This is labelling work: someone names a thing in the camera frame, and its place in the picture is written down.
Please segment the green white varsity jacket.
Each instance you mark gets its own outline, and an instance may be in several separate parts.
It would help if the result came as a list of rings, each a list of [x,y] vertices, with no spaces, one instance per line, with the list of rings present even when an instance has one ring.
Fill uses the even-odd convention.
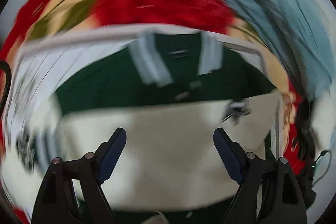
[[[230,198],[238,185],[214,130],[264,158],[281,100],[264,73],[205,32],[45,49],[23,58],[12,92],[1,182],[27,213],[53,158],[79,159],[119,127],[126,146],[102,186],[114,209],[188,210]]]

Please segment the black garment on bed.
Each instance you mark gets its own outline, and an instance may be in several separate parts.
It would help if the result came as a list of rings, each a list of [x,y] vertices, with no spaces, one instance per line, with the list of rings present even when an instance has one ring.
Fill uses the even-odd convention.
[[[312,128],[314,101],[304,98],[298,105],[295,116],[297,135],[293,139],[292,147],[298,148],[297,157],[300,160],[313,160],[316,153],[315,132]]]

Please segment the white grid patterned sheet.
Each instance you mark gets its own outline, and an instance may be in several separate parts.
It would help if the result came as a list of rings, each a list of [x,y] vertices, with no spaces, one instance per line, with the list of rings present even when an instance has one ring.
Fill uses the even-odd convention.
[[[191,35],[196,30],[168,24],[135,24],[60,35],[34,49],[24,48],[14,70],[13,90],[5,112],[6,164],[26,168],[37,139],[41,164],[52,156],[77,159],[96,148],[117,127],[126,130],[122,161],[170,164],[218,161],[211,135],[222,127],[245,151],[264,158],[280,155],[282,99],[277,89],[244,96],[241,112],[233,114],[231,99],[154,102],[146,106],[88,107],[66,113],[56,90],[83,68],[115,57],[148,31]]]

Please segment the blue quilt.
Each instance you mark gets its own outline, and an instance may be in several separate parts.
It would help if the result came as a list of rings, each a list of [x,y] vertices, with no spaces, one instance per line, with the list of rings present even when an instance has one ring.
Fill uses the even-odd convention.
[[[331,85],[331,43],[313,0],[224,0],[278,58],[295,88],[313,100]]]

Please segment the red floral blanket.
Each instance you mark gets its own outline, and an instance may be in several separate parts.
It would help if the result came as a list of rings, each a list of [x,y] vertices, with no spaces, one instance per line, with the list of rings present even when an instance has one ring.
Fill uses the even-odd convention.
[[[28,0],[18,11],[1,47],[1,59],[13,64],[19,47],[60,31],[90,30],[112,24],[166,23],[226,34],[260,46],[272,83],[284,100],[284,155],[295,174],[306,161],[294,123],[301,96],[254,28],[222,0]]]

